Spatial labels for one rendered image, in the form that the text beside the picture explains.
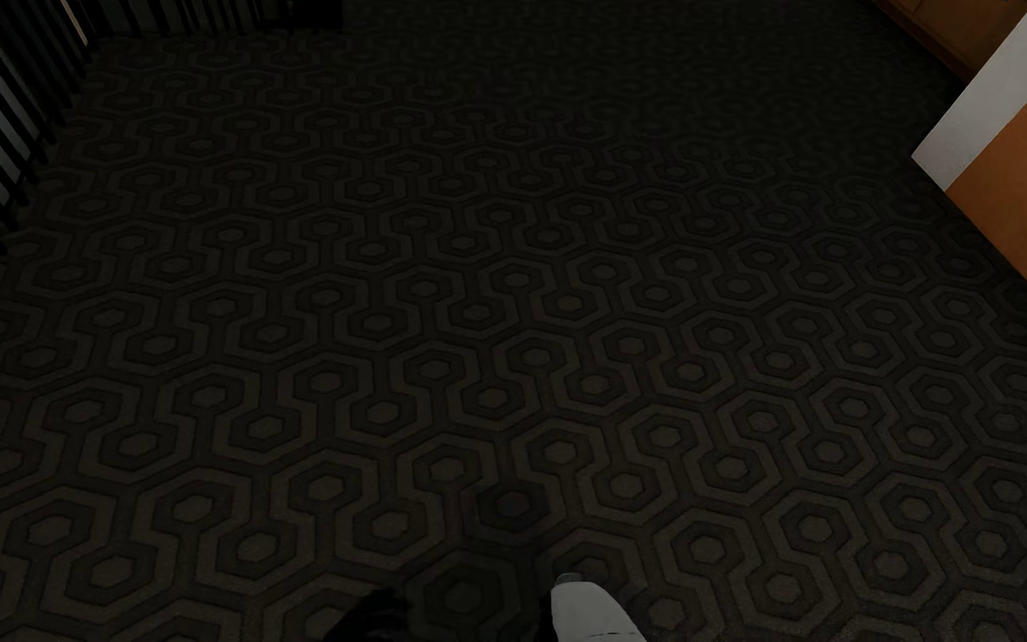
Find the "white robot right foot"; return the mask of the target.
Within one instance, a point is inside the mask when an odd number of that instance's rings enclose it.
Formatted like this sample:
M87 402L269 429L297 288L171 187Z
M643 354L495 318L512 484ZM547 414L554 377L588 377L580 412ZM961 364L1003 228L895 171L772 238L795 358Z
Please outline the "white robot right foot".
M648 642L615 597L576 572L556 579L546 606L543 642Z

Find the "black robot left foot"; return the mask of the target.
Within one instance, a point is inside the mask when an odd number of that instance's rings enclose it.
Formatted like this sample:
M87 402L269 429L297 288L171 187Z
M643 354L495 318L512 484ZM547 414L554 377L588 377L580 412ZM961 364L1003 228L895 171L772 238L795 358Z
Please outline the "black robot left foot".
M413 642L408 608L397 591L378 588L363 596L327 631L321 642Z

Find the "orange wooden door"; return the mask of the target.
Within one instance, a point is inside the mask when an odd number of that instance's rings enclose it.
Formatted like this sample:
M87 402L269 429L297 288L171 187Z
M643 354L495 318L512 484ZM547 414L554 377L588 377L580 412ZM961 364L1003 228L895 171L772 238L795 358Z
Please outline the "orange wooden door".
M1027 0L868 0L965 83L1027 12Z

